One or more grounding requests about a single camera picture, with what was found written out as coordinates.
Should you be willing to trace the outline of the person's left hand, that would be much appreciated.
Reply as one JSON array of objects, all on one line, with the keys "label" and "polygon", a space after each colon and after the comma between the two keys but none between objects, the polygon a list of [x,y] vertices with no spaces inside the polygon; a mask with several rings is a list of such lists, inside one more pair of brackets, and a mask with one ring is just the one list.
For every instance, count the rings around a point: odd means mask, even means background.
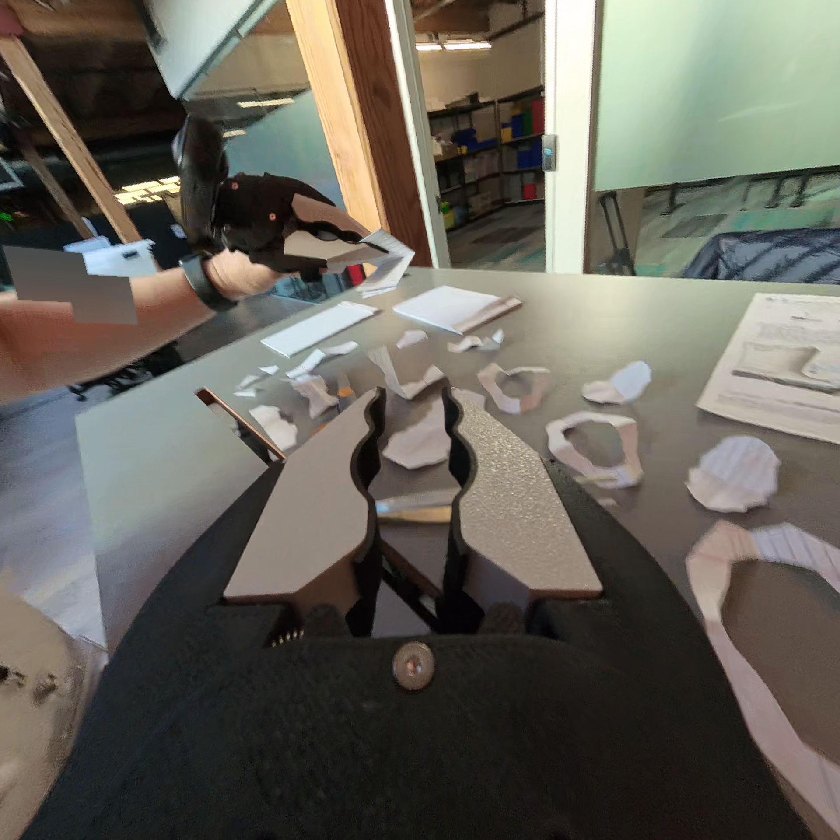
[{"label": "person's left hand", "polygon": [[215,291],[233,302],[266,293],[287,276],[228,249],[204,259],[203,270]]}]

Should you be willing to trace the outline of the narrow lined paper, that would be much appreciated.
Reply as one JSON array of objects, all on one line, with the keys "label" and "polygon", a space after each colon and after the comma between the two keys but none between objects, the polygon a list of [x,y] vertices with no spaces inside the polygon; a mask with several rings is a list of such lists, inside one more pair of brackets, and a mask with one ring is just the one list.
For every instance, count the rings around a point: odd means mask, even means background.
[{"label": "narrow lined paper", "polygon": [[319,375],[305,374],[293,379],[290,384],[295,393],[308,400],[308,414],[311,420],[339,407],[340,399],[329,393],[325,381]]}]

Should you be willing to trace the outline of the white lined legal pad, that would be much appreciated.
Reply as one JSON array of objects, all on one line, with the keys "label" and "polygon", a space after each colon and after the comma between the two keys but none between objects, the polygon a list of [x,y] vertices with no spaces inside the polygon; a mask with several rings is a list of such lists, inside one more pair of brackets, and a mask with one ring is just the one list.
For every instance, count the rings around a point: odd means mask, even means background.
[{"label": "white lined legal pad", "polygon": [[400,302],[393,308],[401,318],[465,336],[522,307],[515,297],[443,286]]}]

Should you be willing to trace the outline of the black smartwatch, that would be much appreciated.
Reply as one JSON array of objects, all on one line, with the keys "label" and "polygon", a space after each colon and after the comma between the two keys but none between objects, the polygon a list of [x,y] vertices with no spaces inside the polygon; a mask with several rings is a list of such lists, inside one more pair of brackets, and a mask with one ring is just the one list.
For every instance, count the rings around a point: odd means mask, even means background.
[{"label": "black smartwatch", "polygon": [[207,265],[211,258],[211,254],[200,251],[182,257],[178,266],[206,309],[215,313],[229,312],[238,306],[238,301],[225,297],[211,280],[207,272]]}]

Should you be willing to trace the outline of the storage shelves with bins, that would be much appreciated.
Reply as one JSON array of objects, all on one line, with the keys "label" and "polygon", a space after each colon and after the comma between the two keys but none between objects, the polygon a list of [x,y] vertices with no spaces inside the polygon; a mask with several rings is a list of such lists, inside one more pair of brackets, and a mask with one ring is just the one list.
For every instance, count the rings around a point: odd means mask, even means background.
[{"label": "storage shelves with bins", "polygon": [[486,101],[472,94],[427,119],[445,231],[543,204],[543,86]]}]

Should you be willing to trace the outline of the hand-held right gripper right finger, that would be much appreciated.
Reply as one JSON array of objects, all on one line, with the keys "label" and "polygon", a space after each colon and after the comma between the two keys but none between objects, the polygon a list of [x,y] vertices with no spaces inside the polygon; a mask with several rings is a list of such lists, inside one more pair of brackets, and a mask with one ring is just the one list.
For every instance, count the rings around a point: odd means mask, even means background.
[{"label": "hand-held right gripper right finger", "polygon": [[455,388],[442,392],[451,503],[439,625],[472,633],[494,606],[527,616],[541,602],[603,594],[543,458]]}]

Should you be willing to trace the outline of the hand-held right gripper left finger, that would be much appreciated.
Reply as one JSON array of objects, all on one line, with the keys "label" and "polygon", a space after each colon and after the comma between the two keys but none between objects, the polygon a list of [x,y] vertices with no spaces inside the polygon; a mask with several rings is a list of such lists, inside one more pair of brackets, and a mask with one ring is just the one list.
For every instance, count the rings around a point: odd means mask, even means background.
[{"label": "hand-held right gripper left finger", "polygon": [[329,605],[369,636],[382,582],[370,493],[386,393],[375,387],[289,456],[224,589],[234,605],[282,604],[303,620]]}]

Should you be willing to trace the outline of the curved white paper scrap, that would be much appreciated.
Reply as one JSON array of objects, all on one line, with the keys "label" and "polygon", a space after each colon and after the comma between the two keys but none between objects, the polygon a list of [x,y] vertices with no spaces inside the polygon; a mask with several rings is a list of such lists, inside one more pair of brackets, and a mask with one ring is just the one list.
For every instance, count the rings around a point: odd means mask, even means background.
[{"label": "curved white paper scrap", "polygon": [[367,357],[383,374],[386,390],[409,402],[421,395],[428,387],[441,382],[446,377],[443,371],[432,364],[425,370],[419,380],[403,384],[398,381],[396,369],[386,347],[381,346],[369,351]]}]

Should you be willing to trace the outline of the lined paper pad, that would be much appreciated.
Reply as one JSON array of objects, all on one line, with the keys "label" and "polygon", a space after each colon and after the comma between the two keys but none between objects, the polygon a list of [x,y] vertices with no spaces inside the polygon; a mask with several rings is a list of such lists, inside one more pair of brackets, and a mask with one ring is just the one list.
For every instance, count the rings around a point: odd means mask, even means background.
[{"label": "lined paper pad", "polygon": [[379,313],[376,307],[343,301],[261,339],[260,343],[273,353],[290,358]]}]

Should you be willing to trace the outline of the grey orange scissors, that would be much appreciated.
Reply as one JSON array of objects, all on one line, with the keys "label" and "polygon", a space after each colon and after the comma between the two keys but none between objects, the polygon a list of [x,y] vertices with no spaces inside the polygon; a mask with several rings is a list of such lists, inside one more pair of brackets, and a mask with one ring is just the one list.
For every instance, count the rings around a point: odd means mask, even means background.
[{"label": "grey orange scissors", "polygon": [[384,523],[448,524],[458,493],[455,488],[445,488],[389,497],[377,500],[375,511]]}]

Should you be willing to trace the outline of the torn lined paper piece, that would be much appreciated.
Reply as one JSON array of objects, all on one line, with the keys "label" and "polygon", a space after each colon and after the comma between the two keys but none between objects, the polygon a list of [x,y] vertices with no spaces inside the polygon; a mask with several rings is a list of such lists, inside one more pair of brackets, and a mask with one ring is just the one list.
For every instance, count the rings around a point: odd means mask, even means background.
[{"label": "torn lined paper piece", "polygon": [[445,406],[437,399],[418,422],[389,437],[382,456],[404,469],[423,469],[447,461],[451,445],[445,427]]},{"label": "torn lined paper piece", "polygon": [[286,419],[278,407],[258,405],[249,413],[280,452],[285,454],[298,445],[298,427]]},{"label": "torn lined paper piece", "polygon": [[333,346],[329,346],[323,349],[315,349],[305,358],[305,360],[293,369],[286,372],[286,377],[290,381],[297,381],[307,376],[312,375],[312,373],[318,368],[318,366],[332,358],[339,358],[351,354],[355,350],[357,350],[359,344],[357,342],[346,342],[340,343]]}]

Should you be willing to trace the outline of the oval lined paper cutout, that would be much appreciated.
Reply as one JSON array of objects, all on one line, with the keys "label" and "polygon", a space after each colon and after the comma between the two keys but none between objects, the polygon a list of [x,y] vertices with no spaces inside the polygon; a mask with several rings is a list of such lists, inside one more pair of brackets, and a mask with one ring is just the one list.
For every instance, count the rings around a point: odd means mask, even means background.
[{"label": "oval lined paper cutout", "polygon": [[725,437],[689,469],[686,488],[709,511],[746,513],[769,505],[780,468],[780,459],[764,441]]}]

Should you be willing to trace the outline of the dark blue puffer jacket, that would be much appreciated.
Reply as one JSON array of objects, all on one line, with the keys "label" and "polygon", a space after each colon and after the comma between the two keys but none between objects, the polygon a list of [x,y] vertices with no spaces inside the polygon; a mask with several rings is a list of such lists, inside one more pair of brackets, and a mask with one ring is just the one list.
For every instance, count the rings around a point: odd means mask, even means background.
[{"label": "dark blue puffer jacket", "polygon": [[708,239],[680,276],[837,286],[839,230],[791,228],[716,234]]}]

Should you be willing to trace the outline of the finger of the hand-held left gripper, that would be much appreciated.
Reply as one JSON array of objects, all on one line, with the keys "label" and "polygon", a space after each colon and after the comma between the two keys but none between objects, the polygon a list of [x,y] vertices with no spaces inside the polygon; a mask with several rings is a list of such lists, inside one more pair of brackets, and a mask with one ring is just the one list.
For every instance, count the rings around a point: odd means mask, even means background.
[{"label": "finger of the hand-held left gripper", "polygon": [[351,239],[352,235],[363,239],[371,234],[341,208],[310,196],[296,193],[291,200],[291,209],[300,223],[330,231],[340,239]]},{"label": "finger of the hand-held left gripper", "polygon": [[363,241],[350,243],[340,238],[318,238],[307,231],[295,231],[284,238],[280,273],[290,275],[314,268],[338,268],[375,264],[387,258],[387,250]]}]

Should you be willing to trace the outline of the lined paper strip scrap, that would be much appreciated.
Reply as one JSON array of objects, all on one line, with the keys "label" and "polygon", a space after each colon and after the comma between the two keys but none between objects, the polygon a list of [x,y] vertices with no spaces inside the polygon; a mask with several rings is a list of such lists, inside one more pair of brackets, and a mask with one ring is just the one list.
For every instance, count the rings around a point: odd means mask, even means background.
[{"label": "lined paper strip scrap", "polygon": [[[623,451],[623,462],[620,465],[595,465],[568,439],[567,433],[587,423],[608,425],[616,431]],[[545,431],[552,457],[576,471],[579,474],[577,481],[582,484],[592,484],[604,490],[623,490],[637,487],[644,478],[637,449],[637,422],[631,417],[581,411],[548,423]]]}]

